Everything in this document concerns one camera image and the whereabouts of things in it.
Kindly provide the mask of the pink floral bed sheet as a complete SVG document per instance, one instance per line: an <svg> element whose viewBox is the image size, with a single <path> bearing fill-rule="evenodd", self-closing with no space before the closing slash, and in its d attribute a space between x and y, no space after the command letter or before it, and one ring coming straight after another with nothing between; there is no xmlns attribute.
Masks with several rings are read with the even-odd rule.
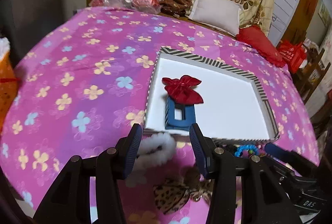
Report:
<svg viewBox="0 0 332 224"><path fill-rule="evenodd" d="M36 208L71 156L94 157L142 122L162 46L253 73L269 97L278 145L318 163L314 131L287 67L193 23L88 8L45 36L16 68L22 85L1 134L1 187Z"/></svg>

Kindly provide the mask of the white cloth in basket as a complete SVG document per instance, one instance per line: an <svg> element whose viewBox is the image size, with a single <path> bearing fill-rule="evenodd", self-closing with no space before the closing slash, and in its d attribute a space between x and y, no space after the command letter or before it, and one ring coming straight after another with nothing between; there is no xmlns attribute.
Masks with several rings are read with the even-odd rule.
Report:
<svg viewBox="0 0 332 224"><path fill-rule="evenodd" d="M4 37L0 39L0 60L5 57L10 51L10 42L9 40Z"/></svg>

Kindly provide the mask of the red bow hair clip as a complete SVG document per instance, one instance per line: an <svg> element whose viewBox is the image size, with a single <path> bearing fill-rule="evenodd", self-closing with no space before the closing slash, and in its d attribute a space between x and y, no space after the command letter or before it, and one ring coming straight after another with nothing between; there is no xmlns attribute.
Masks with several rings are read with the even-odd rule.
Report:
<svg viewBox="0 0 332 224"><path fill-rule="evenodd" d="M201 80L189 75L183 75L180 79L171 79L163 77L162 83L165 85L168 96L177 104L195 105L204 103L199 93L193 90L194 87L201 84Z"/></svg>

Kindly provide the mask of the orange plastic basket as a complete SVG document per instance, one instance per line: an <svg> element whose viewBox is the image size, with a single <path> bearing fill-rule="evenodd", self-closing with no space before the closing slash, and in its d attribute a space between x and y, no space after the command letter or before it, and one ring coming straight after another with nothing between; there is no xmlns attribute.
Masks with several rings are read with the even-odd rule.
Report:
<svg viewBox="0 0 332 224"><path fill-rule="evenodd" d="M9 52L4 54L1 59L0 75L0 127L2 130L6 115L17 96L18 85L20 83L12 68Z"/></svg>

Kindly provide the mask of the leopard print bow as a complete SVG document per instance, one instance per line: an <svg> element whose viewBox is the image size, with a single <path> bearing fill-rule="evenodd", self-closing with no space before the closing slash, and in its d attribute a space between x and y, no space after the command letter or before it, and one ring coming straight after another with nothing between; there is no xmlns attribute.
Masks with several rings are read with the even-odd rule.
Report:
<svg viewBox="0 0 332 224"><path fill-rule="evenodd" d="M163 214L180 211L189 201L204 200L210 205L214 181L202 179L196 166L188 167L182 175L169 176L153 187L155 207Z"/></svg>

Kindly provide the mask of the red shopping bag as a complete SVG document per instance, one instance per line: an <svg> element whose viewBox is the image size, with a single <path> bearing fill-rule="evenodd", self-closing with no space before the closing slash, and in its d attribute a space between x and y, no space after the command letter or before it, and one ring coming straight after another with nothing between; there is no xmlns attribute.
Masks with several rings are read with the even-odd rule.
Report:
<svg viewBox="0 0 332 224"><path fill-rule="evenodd" d="M288 40L282 40L277 45L277 50L286 62L289 71L294 74L300 68L300 65L307 58L303 43L291 44Z"/></svg>

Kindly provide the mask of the red heart cushion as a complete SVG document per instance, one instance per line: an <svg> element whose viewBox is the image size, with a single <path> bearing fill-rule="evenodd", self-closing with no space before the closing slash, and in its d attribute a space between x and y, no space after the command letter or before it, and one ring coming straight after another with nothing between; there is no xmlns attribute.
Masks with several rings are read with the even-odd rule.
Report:
<svg viewBox="0 0 332 224"><path fill-rule="evenodd" d="M266 37L258 25L252 25L248 28L241 28L236 35L236 40L249 44L263 58L276 67L284 67L286 62L276 47Z"/></svg>

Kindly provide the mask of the blue claw hair clip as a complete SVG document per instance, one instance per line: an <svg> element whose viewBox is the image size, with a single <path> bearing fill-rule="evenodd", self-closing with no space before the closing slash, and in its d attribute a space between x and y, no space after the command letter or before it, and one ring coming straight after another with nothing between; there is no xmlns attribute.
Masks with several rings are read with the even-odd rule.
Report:
<svg viewBox="0 0 332 224"><path fill-rule="evenodd" d="M168 97L165 104L165 129L189 131L190 126L196 123L194 105L176 103Z"/></svg>

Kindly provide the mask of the white fluffy scrunchie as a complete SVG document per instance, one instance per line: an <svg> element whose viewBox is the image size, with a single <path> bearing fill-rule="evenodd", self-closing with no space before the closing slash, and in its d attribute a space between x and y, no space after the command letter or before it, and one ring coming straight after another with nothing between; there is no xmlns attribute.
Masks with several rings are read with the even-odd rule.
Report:
<svg viewBox="0 0 332 224"><path fill-rule="evenodd" d="M169 133L157 133L141 141L130 175L125 179L128 188L147 183L145 171L165 165L176 152L176 141Z"/></svg>

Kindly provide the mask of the white small pillow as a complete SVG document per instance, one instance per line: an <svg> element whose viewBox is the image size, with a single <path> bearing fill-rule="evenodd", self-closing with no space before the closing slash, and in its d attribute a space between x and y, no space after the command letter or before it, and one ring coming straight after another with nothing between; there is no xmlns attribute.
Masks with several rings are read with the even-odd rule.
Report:
<svg viewBox="0 0 332 224"><path fill-rule="evenodd" d="M241 7L230 0L195 0L189 19L231 36L239 33Z"/></svg>

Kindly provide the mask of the striped box with white inside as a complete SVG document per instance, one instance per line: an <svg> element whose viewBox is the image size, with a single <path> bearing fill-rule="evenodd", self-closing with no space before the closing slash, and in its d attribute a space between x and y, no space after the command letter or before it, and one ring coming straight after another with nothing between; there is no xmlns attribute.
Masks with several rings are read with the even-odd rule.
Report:
<svg viewBox="0 0 332 224"><path fill-rule="evenodd" d="M226 143L268 143L279 130L259 79L247 71L215 59L162 47L153 69L145 112L145 134L165 132L168 98L163 77L190 75L201 80L194 87L204 103L195 104L196 123L203 134ZM168 130L187 138L189 131Z"/></svg>

